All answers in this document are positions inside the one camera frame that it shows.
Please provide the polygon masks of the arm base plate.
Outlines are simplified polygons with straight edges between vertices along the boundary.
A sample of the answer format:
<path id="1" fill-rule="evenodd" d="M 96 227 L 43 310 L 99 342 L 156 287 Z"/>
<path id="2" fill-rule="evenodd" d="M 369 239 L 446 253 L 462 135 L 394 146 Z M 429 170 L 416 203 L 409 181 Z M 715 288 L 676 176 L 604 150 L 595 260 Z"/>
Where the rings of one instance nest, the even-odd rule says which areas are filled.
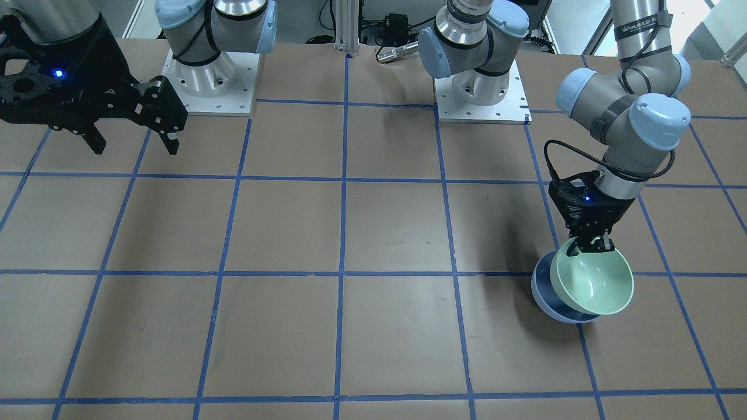
<path id="1" fill-rule="evenodd" d="M 530 107 L 516 61 L 499 77 L 469 70 L 434 79 L 438 119 L 448 123 L 531 123 Z"/>
<path id="2" fill-rule="evenodd" d="M 211 63 L 187 66 L 166 56 L 162 75 L 170 80 L 191 116 L 250 117 L 263 55 L 222 51 Z"/>

